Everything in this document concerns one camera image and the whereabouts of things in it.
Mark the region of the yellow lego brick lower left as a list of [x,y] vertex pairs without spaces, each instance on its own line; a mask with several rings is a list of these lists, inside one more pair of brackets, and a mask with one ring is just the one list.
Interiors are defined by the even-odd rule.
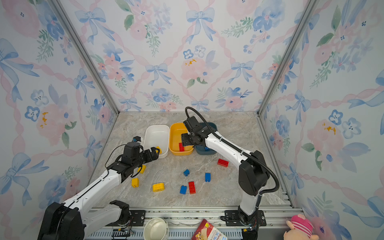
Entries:
[[140,185],[140,181],[139,181],[139,179],[138,179],[138,178],[133,178],[133,179],[132,179],[132,187],[133,187],[133,188],[138,188],[139,185]]

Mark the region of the pink plush toy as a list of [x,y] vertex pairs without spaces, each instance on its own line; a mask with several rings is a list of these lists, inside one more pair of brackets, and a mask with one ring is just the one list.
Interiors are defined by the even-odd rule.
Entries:
[[319,236],[313,233],[314,226],[302,214],[295,215],[290,221],[286,221],[289,231],[283,235],[284,240],[319,240]]

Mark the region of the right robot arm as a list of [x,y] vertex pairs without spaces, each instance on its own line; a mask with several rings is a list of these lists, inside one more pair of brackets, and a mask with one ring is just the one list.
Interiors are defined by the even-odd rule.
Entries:
[[187,119],[183,124],[188,132],[181,135],[183,146],[207,147],[237,167],[238,183],[243,196],[238,207],[238,217],[232,221],[252,229],[258,228],[261,225],[259,208],[262,197],[280,189],[278,177],[267,166],[260,151],[250,152],[230,142],[217,130],[212,129],[196,109],[186,107],[185,113]]

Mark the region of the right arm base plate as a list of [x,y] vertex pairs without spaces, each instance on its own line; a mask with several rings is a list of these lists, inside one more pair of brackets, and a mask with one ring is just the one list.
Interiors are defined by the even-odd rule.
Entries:
[[[227,227],[245,227],[245,225],[241,223],[237,210],[225,210],[224,216],[221,216],[220,219],[226,223]],[[267,225],[265,214],[262,210],[258,210],[258,223],[260,227]]]

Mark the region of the large yellow lego brick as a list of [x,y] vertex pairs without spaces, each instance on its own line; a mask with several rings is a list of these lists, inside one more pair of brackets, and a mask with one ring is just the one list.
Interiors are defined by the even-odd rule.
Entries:
[[162,192],[165,190],[165,184],[164,183],[158,183],[153,185],[153,192]]

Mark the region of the yellow lego brick near arm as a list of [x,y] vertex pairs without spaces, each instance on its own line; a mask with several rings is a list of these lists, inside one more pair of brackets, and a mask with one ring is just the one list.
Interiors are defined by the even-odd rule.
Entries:
[[141,167],[139,167],[138,173],[143,174],[145,170],[146,170],[146,165],[142,165]]

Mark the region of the red lego brick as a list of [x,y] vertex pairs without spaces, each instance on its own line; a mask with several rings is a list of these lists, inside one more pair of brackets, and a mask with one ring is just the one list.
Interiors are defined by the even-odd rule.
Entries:
[[228,162],[228,161],[225,161],[225,160],[223,160],[223,159],[218,159],[217,164],[218,164],[219,166],[222,166],[222,167],[225,167],[225,168],[227,168],[227,167],[229,166],[229,162]]
[[179,143],[179,151],[180,152],[184,152],[185,151],[185,147],[183,146],[182,143]]
[[195,182],[189,182],[189,191],[191,195],[196,194]]

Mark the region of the right aluminium corner post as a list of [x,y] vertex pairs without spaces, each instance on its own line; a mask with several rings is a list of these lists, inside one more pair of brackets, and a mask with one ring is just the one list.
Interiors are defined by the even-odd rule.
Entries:
[[304,33],[304,30],[308,25],[310,18],[312,17],[313,12],[317,6],[317,3],[318,1],[316,0],[310,0],[308,1],[308,4],[304,8],[300,21],[297,24],[295,31],[293,32],[293,35],[289,44],[287,45],[287,49],[282,55],[282,62],[280,66],[277,68],[276,74],[272,78],[272,81],[269,87],[267,88],[267,92],[263,98],[262,104],[260,105],[259,110],[257,111],[258,118],[262,116],[264,114],[264,111],[267,109],[268,102],[271,96],[273,95],[274,89],[279,83],[280,77],[283,75],[284,70],[289,65],[291,57],[294,54],[294,51],[296,50],[296,47],[298,45],[298,41],[300,40],[301,35]]

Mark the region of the small blue lego brick center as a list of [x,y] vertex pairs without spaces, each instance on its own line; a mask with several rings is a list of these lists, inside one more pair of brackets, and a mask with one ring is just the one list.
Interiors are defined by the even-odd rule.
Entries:
[[185,177],[187,177],[187,176],[190,174],[190,171],[189,171],[189,170],[185,170],[185,171],[183,172],[183,174],[184,174]]

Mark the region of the left aluminium corner post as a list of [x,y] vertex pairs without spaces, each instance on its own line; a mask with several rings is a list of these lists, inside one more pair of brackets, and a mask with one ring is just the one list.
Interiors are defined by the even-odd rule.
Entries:
[[94,81],[98,85],[101,90],[101,93],[105,96],[108,104],[112,107],[112,110],[115,114],[119,114],[120,111],[117,108],[111,94],[109,93],[106,84],[101,79],[95,64],[92,61],[91,56],[89,55],[85,45],[82,43],[79,34],[77,33],[73,23],[71,22],[68,14],[66,13],[62,3],[57,0],[48,1],[49,5],[52,7],[54,13],[57,15],[60,22],[63,24],[64,29],[68,32],[71,40],[74,42],[76,50],[81,56],[81,60],[83,60],[85,66],[90,71]]

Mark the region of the small yellow lego brick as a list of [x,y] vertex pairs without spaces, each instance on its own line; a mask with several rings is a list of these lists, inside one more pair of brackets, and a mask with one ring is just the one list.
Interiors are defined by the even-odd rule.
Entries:
[[159,146],[157,146],[156,149],[159,150],[159,154],[162,154],[162,149]]

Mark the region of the snack box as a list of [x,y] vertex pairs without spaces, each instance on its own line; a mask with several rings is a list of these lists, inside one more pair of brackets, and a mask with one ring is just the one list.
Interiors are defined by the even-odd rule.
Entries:
[[214,227],[206,219],[203,219],[198,226],[191,240],[227,240],[228,237]]

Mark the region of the aluminium front rail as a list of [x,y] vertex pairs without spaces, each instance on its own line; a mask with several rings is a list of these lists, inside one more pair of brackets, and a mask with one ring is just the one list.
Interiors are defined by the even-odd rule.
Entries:
[[[150,219],[163,218],[170,227],[196,227],[203,219],[207,219],[216,227],[226,227],[226,223],[221,221],[220,217],[225,211],[237,211],[238,207],[130,207],[131,211],[144,210],[145,223]],[[264,212],[264,221],[267,229],[285,229],[286,221],[292,216],[302,214],[300,208],[292,208],[286,205],[261,206],[260,210]]]

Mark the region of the aluminium corner post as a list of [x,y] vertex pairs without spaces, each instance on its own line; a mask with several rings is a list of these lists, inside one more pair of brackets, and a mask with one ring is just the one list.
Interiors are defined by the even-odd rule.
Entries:
[[274,89],[279,83],[280,77],[283,75],[284,70],[289,65],[291,57],[294,54],[294,51],[296,50],[296,47],[298,45],[298,41],[300,40],[301,35],[304,33],[304,30],[308,25],[310,18],[312,17],[313,12],[317,6],[317,3],[318,1],[316,0],[310,0],[308,1],[308,4],[304,8],[300,21],[297,24],[295,31],[293,32],[293,35],[289,44],[287,45],[287,49],[282,55],[282,62],[280,66],[277,68],[276,74],[272,78],[272,81],[269,87],[267,88],[267,92],[263,98],[262,104],[260,105],[259,110],[257,111],[258,118],[262,116],[264,114],[264,111],[267,109],[268,102],[271,96],[273,95]]
[[63,24],[64,29],[68,32],[71,40],[74,42],[76,50],[81,56],[81,60],[83,60],[85,66],[90,71],[94,81],[98,85],[101,90],[101,93],[105,96],[108,104],[112,107],[112,110],[115,114],[119,114],[120,111],[117,108],[111,94],[109,93],[106,84],[101,79],[95,64],[92,61],[91,56],[89,55],[85,45],[82,43],[79,34],[77,33],[73,23],[71,22],[68,14],[66,13],[62,3],[57,0],[48,1],[49,5],[52,7],[54,13],[57,15],[60,22]]

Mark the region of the blue lego brick bottom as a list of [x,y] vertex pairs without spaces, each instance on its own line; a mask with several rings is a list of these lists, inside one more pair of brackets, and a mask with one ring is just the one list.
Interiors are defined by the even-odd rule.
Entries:
[[185,195],[185,194],[187,193],[187,189],[188,189],[187,186],[181,186],[181,188],[180,188],[180,194]]

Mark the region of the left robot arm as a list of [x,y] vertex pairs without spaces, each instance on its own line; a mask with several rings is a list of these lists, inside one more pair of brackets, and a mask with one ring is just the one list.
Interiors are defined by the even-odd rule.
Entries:
[[135,137],[123,148],[123,154],[89,186],[63,203],[54,202],[47,207],[39,240],[83,240],[109,224],[127,226],[133,222],[129,204],[122,201],[114,200],[101,210],[91,211],[113,188],[127,178],[135,177],[135,169],[142,169],[144,164],[157,160],[161,152],[156,147],[145,150],[140,137]]

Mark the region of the yellow plastic container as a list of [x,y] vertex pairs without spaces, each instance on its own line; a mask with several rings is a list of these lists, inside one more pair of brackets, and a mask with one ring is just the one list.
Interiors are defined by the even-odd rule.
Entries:
[[182,134],[185,133],[188,133],[188,131],[183,123],[175,123],[170,127],[169,149],[175,156],[187,156],[192,154],[194,150],[192,146],[183,146]]

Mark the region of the white plastic container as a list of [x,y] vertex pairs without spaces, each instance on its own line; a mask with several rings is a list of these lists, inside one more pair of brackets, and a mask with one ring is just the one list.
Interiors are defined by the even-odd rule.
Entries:
[[161,150],[159,159],[167,157],[170,143],[170,127],[166,125],[152,125],[146,130],[144,137],[144,150],[156,147]]

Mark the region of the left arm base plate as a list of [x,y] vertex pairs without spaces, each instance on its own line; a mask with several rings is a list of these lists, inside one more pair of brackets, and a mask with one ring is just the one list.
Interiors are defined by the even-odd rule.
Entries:
[[142,227],[145,218],[145,210],[122,211],[120,218],[116,222],[108,224],[107,227]]

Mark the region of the dark teal plastic container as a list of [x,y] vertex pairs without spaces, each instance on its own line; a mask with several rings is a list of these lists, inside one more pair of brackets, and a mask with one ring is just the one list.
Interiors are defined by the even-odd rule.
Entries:
[[[208,122],[209,126],[213,129],[213,130],[217,130],[217,126],[216,124],[212,123],[212,122]],[[199,155],[203,155],[203,156],[207,156],[207,155],[215,155],[217,152],[210,149],[210,148],[207,148],[207,147],[204,147],[204,146],[195,146],[194,149],[196,150],[196,152],[199,154]]]

